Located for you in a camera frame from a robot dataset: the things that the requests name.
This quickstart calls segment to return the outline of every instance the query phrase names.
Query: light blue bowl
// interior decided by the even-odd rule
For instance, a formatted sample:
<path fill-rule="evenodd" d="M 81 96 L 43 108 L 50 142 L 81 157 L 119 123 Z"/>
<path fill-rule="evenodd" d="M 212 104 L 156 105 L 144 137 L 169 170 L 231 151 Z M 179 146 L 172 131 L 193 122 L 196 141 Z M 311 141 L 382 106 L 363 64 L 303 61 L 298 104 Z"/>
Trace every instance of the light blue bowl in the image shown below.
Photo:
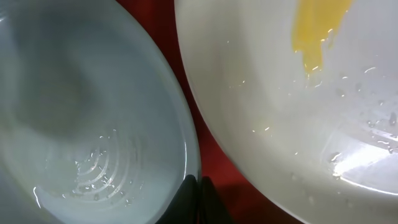
<path fill-rule="evenodd" d="M 169 65 L 116 1 L 0 0 L 4 223 L 155 223 L 197 137 Z"/>

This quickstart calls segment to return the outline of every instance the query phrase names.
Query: white bowl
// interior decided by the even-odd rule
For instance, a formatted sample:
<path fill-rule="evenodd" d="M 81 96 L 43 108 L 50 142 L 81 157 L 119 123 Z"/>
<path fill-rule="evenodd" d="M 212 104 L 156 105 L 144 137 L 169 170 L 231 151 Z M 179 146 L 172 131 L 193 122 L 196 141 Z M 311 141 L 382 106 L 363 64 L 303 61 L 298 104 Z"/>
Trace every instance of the white bowl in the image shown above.
<path fill-rule="evenodd" d="M 397 223 L 398 2 L 353 2 L 318 86 L 292 50 L 297 2 L 176 2 L 198 107 L 244 176 L 299 220 Z"/>
<path fill-rule="evenodd" d="M 0 215 L 154 223 L 198 178 L 188 106 L 116 1 L 0 1 Z"/>

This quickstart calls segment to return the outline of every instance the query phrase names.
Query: red tablecloth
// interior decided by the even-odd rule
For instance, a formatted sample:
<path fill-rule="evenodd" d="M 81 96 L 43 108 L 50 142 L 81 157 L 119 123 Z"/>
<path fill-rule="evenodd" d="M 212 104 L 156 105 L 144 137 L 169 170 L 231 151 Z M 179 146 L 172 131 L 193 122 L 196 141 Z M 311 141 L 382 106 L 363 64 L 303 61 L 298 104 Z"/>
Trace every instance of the red tablecloth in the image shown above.
<path fill-rule="evenodd" d="M 300 223 L 266 199 L 235 168 L 210 134 L 182 65 L 174 0 L 118 0 L 145 28 L 169 62 L 188 101 L 198 134 L 203 175 L 211 177 L 237 223 Z"/>

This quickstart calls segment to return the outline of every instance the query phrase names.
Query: egg yolk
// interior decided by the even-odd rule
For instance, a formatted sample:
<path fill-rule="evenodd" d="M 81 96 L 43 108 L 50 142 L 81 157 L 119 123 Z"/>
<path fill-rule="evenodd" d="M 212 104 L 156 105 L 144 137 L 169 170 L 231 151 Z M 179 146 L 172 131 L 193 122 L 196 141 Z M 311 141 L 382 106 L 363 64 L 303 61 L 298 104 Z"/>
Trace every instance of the egg yolk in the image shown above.
<path fill-rule="evenodd" d="M 353 0 L 299 0 L 292 32 L 294 52 L 303 54 L 304 70 L 310 75 L 322 69 L 322 42 L 330 46 L 341 20 Z"/>

